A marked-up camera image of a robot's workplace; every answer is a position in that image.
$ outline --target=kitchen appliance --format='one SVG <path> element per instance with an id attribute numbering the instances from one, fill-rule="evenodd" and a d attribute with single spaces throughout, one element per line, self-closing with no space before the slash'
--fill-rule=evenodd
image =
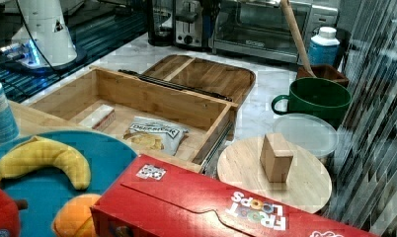
<path id="1" fill-rule="evenodd" d="M 290 1 L 303 42 L 319 28 L 335 27 L 340 1 Z M 279 0 L 224 0 L 209 41 L 218 50 L 299 63 L 298 50 Z"/>
<path id="2" fill-rule="evenodd" d="M 65 70 L 85 58 L 73 42 L 59 0 L 15 0 L 23 26 L 0 52 L 31 72 Z"/>
<path id="3" fill-rule="evenodd" d="M 173 0 L 147 0 L 148 42 L 154 46 L 173 44 Z"/>
<path id="4" fill-rule="evenodd" d="M 207 48 L 219 12 L 219 2 L 219 0 L 176 0 L 174 45 Z"/>

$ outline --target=red cereal box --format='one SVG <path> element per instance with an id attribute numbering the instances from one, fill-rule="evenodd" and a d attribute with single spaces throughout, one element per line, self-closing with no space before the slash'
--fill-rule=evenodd
<path id="1" fill-rule="evenodd" d="M 146 155 L 91 208 L 99 236 L 375 236 Z"/>

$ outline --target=toaster oven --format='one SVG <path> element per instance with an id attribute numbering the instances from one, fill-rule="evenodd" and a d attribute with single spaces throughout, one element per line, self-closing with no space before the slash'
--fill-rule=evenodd
<path id="1" fill-rule="evenodd" d="M 320 27 L 336 26 L 338 2 L 290 1 L 306 48 Z M 297 48 L 279 0 L 222 0 L 209 46 L 213 53 L 224 50 L 299 63 Z"/>

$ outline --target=coffee maker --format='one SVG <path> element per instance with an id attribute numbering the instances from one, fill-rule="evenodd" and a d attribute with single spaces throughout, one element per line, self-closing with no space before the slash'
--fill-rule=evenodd
<path id="1" fill-rule="evenodd" d="M 174 45 L 208 48 L 218 11 L 218 0 L 175 0 Z"/>
<path id="2" fill-rule="evenodd" d="M 154 46 L 169 46 L 174 39 L 174 0 L 146 0 L 148 42 Z"/>

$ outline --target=yellow banana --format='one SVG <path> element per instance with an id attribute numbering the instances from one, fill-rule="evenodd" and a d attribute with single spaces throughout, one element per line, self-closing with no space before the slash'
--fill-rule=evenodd
<path id="1" fill-rule="evenodd" d="M 49 166 L 62 170 L 76 190 L 85 190 L 90 185 L 89 164 L 78 150 L 39 136 L 18 144 L 0 159 L 0 182 Z"/>

